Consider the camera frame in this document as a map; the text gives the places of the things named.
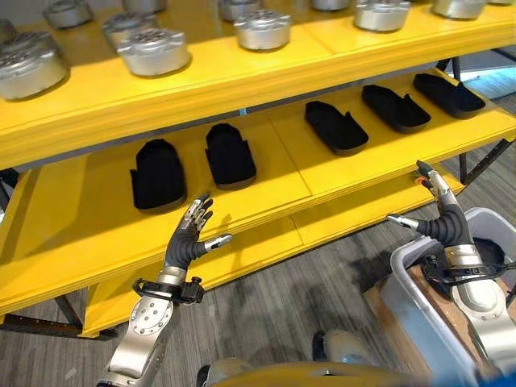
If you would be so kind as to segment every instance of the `yellow shelf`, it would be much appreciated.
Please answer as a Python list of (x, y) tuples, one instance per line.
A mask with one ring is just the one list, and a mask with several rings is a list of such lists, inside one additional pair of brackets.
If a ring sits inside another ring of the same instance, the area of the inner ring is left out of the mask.
[[(440, 171), (456, 193), (463, 189), (450, 173)], [(432, 196), (414, 183), (414, 177), (409, 173), (238, 234), (227, 250), (196, 261), (189, 277), (201, 277), (205, 289), (212, 289), (381, 221), (388, 213), (430, 202)], [(161, 268), (160, 262), (90, 286), (82, 336), (94, 337), (102, 329), (127, 321), (139, 299), (132, 283), (138, 278), (154, 280)]]
[[(0, 101), (0, 169), (111, 139), (270, 102), (444, 57), (513, 44), (514, 8), (488, 5), (456, 21), (414, 4), (400, 31), (352, 26), (351, 11), (311, 10), (309, 2), (268, 0), (293, 16), (291, 43), (267, 53), (239, 48), (211, 0), (174, 0), (160, 23), (186, 33), (193, 61), (170, 77), (133, 77), (92, 23), (52, 31), (72, 64), (58, 89), (25, 102)], [(20, 28), (50, 30), (41, 23)]]
[[(439, 70), (429, 73), (455, 82)], [(431, 116), (417, 134), (403, 135), (385, 125), (361, 98), (362, 87), (352, 87), (268, 111), (281, 141), (314, 196), (341, 195), (415, 170), (416, 160), (439, 162), (497, 139), (514, 139), (516, 119), (493, 103), (474, 119), (458, 120), (440, 110), (412, 84), (416, 73), (376, 82), (399, 95), (410, 96)], [(338, 157), (328, 151), (305, 121), (310, 100), (330, 103), (352, 117), (369, 134), (366, 148), (353, 157)]]
[[(380, 84), (409, 89), (412, 77)], [(473, 119), (456, 120), (415, 92), (432, 123), (418, 134), (399, 135), (362, 106), (358, 95), (352, 89), (321, 97), (343, 111), (340, 101), (346, 101), (369, 133), (370, 144), (353, 157), (326, 149), (304, 123), (300, 104), (227, 120), (248, 139), (258, 169), (256, 183), (239, 191), (214, 186), (204, 154), (210, 125), (166, 135), (185, 167), (187, 200), (207, 190), (214, 196), (214, 217), (202, 237), (246, 231), (404, 175), (417, 159), (437, 162), (514, 138), (516, 119), (492, 104)], [(159, 215), (134, 208), (129, 169), (143, 144), (48, 164), (22, 176), (0, 226), (0, 314), (163, 259), (186, 205)]]
[[(211, 289), (270, 265), (301, 244), (292, 220), (278, 219), (240, 233), (224, 249), (194, 261), (188, 276), (202, 278), (204, 288)], [(127, 321), (139, 299), (132, 284), (139, 278), (154, 281), (162, 268), (163, 263), (158, 262), (90, 286), (82, 336), (94, 337), (102, 329)]]

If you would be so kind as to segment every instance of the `silver metal part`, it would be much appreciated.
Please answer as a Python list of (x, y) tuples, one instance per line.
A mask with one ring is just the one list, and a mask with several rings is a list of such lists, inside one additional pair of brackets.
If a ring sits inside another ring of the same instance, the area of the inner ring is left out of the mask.
[(0, 44), (0, 52), (27, 52), (34, 50), (60, 52), (60, 48), (52, 38), (52, 35), (44, 31), (22, 32)]
[(206, 252), (210, 252), (212, 250), (215, 250), (216, 248), (221, 248), (222, 246), (230, 243), (232, 240), (233, 240), (233, 235), (222, 234), (220, 236), (217, 236), (216, 238), (207, 240), (204, 243), (204, 248), (206, 249)]
[(68, 65), (55, 50), (2, 52), (0, 95), (7, 100), (27, 98), (54, 86), (68, 73)]
[(102, 33), (107, 43), (114, 49), (137, 31), (147, 28), (158, 27), (157, 18), (153, 14), (139, 14), (132, 10), (127, 10), (121, 14), (112, 16), (102, 25)]
[(460, 286), (452, 288), (451, 295), (471, 324), (470, 335), (481, 353), (506, 375), (516, 370), (516, 326), (506, 308), (506, 297), (492, 280), (470, 282), (479, 297), (488, 291), (494, 299), (490, 307), (478, 307), (477, 299), (465, 297)]
[[(186, 271), (164, 268), (159, 283), (181, 286)], [(149, 387), (163, 362), (168, 338), (179, 321), (179, 306), (159, 298), (142, 297), (129, 327), (99, 382), (127, 387)]]
[(450, 19), (476, 19), (486, 0), (434, 0), (432, 12)]
[(163, 268), (156, 282), (160, 284), (169, 284), (181, 286), (186, 279), (186, 270), (182, 268), (174, 268), (171, 266)]
[(240, 16), (247, 16), (263, 6), (261, 0), (218, 0), (218, 10), (221, 17), (233, 22)]
[(315, 10), (343, 10), (349, 6), (349, 0), (312, 0)]
[(52, 2), (43, 11), (48, 24), (55, 29), (80, 26), (94, 18), (94, 13), (84, 0)]
[(387, 215), (387, 220), (397, 223), (400, 226), (405, 228), (410, 228), (412, 230), (417, 230), (419, 226), (419, 222), (416, 219), (409, 218), (408, 216), (402, 216), (398, 214), (389, 214)]
[(460, 244), (444, 249), (450, 267), (482, 264), (481, 256), (474, 244)]
[(117, 52), (131, 73), (145, 77), (178, 70), (190, 61), (185, 34), (165, 28), (149, 28), (131, 35), (122, 40)]
[(249, 50), (271, 50), (290, 41), (290, 16), (258, 10), (234, 22), (239, 44)]
[(351, 332), (329, 331), (324, 335), (323, 346), (327, 361), (332, 363), (375, 365), (364, 343)]
[(249, 362), (238, 358), (217, 360), (210, 365), (210, 371), (208, 371), (204, 387), (216, 386), (226, 379), (236, 377), (253, 369), (254, 367)]
[(0, 44), (15, 36), (18, 32), (7, 19), (0, 19)]
[(122, 0), (124, 10), (141, 14), (155, 14), (167, 7), (167, 0)]
[(357, 0), (353, 23), (370, 31), (395, 31), (403, 27), (410, 2), (402, 0)]

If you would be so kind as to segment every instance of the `silver cylindrical component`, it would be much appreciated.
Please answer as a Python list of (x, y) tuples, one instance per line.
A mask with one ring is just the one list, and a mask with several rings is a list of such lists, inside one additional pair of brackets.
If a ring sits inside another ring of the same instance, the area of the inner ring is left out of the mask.
[(432, 12), (449, 19), (476, 19), (486, 0), (434, 0)]
[(154, 14), (167, 7), (167, 0), (122, 0), (124, 10), (141, 14)]
[(353, 23), (370, 31), (395, 31), (403, 27), (410, 2), (403, 0), (357, 0)]
[(290, 15), (258, 10), (233, 23), (239, 44), (249, 50), (271, 50), (290, 41)]
[(190, 61), (185, 34), (165, 28), (149, 28), (122, 40), (117, 52), (129, 71), (151, 77), (170, 73)]
[(261, 0), (218, 0), (218, 10), (224, 20), (233, 22), (262, 8)]
[(7, 19), (0, 19), (0, 44), (17, 34), (16, 29)]
[(46, 31), (22, 32), (0, 44), (0, 52), (25, 52), (36, 49), (60, 52), (56, 41)]
[(315, 10), (343, 10), (349, 6), (349, 0), (312, 0)]
[(60, 0), (44, 9), (43, 16), (55, 29), (80, 26), (94, 18), (94, 13), (84, 0)]
[(116, 49), (122, 40), (128, 38), (137, 31), (158, 27), (157, 18), (153, 14), (139, 14), (127, 10), (117, 14), (102, 25), (102, 33), (107, 43)]
[(0, 54), (0, 95), (27, 98), (65, 78), (69, 67), (54, 50), (27, 50)]

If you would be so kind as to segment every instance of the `black bracket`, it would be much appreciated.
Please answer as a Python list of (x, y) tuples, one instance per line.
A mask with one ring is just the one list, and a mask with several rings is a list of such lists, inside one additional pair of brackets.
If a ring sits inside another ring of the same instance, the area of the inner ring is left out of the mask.
[(158, 284), (140, 278), (135, 281), (132, 288), (141, 297), (159, 298), (175, 304), (198, 304), (201, 303), (205, 293), (201, 282), (201, 278), (192, 277), (192, 282), (183, 282), (181, 286), (178, 286)]

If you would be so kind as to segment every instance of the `white wall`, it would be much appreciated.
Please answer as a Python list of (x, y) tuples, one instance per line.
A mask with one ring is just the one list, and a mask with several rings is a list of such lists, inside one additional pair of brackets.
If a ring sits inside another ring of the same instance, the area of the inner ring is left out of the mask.
[[(43, 16), (41, 11), (50, 0), (0, 0), (0, 18), (9, 19), (14, 25), (34, 23)], [(121, 6), (121, 0), (87, 0), (94, 9)]]

